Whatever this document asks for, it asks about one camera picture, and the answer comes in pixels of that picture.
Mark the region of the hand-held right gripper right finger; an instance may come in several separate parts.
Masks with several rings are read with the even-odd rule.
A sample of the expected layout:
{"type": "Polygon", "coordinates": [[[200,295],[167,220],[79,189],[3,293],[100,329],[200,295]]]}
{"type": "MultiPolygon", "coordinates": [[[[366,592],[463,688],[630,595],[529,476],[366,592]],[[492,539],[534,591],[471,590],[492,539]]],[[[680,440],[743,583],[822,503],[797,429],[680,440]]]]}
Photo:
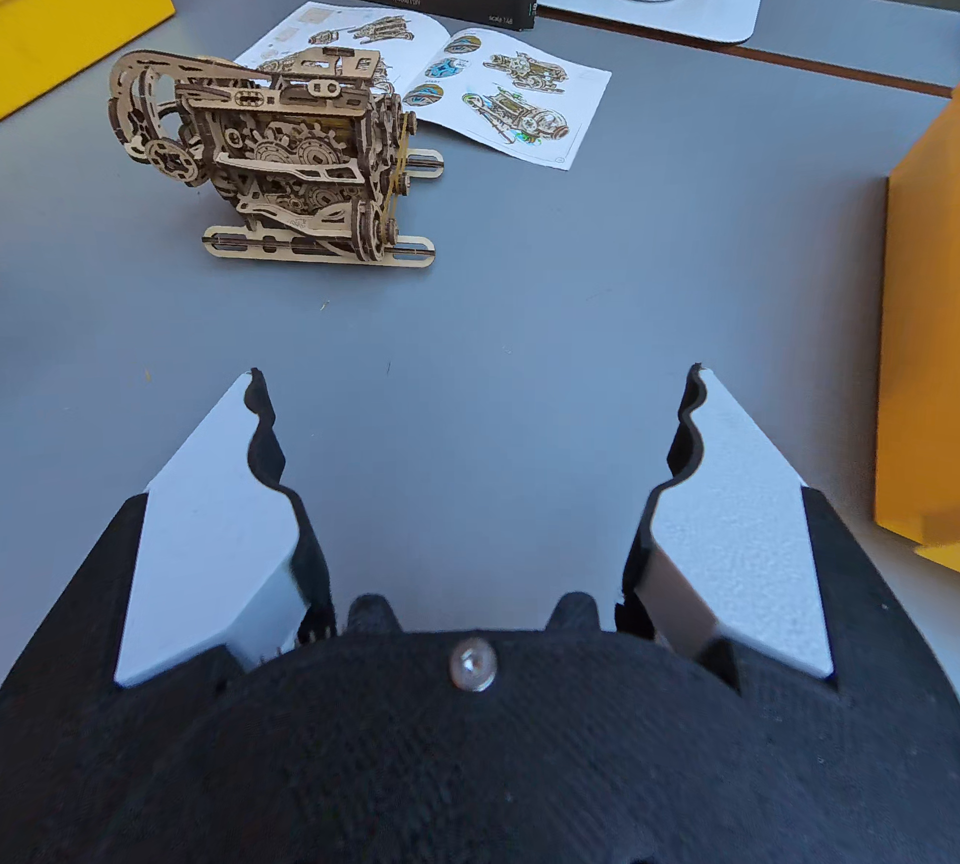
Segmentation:
{"type": "Polygon", "coordinates": [[[699,657],[743,643],[815,679],[834,657],[803,492],[809,488],[709,368],[687,373],[615,610],[619,631],[699,657]]]}

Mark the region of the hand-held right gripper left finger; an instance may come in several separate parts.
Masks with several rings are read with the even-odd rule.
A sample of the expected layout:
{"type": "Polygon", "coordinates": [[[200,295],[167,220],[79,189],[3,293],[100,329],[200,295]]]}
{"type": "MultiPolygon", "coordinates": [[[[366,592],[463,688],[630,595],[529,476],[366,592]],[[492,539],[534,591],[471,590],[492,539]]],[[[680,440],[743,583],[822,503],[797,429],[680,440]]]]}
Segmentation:
{"type": "Polygon", "coordinates": [[[252,368],[147,486],[117,685],[214,649],[249,672],[335,638],[329,567],[300,495],[283,484],[276,418],[252,368]]]}

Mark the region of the wooden mechanical model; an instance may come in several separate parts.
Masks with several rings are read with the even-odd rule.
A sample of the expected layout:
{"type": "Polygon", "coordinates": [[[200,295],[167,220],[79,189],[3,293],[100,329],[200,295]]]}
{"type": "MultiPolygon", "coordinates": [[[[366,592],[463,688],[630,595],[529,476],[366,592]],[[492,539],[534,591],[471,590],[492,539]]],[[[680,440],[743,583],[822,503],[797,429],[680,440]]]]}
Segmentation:
{"type": "Polygon", "coordinates": [[[417,117],[377,89],[369,46],[312,46],[258,68],[135,50],[109,77],[127,155],[188,187],[210,183],[242,218],[202,243],[217,258],[425,268],[434,244],[403,235],[398,199],[443,174],[413,148],[417,117]]]}

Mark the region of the instruction booklet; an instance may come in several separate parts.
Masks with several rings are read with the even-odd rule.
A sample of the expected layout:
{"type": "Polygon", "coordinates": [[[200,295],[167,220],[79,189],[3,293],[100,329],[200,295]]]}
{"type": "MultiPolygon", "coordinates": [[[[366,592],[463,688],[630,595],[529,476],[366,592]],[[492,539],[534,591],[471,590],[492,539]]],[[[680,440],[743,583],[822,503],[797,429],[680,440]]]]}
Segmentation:
{"type": "Polygon", "coordinates": [[[328,45],[379,52],[375,90],[398,95],[418,119],[562,170],[572,165],[611,76],[479,26],[450,33],[426,14],[315,1],[235,61],[279,70],[295,53],[328,45]]]}

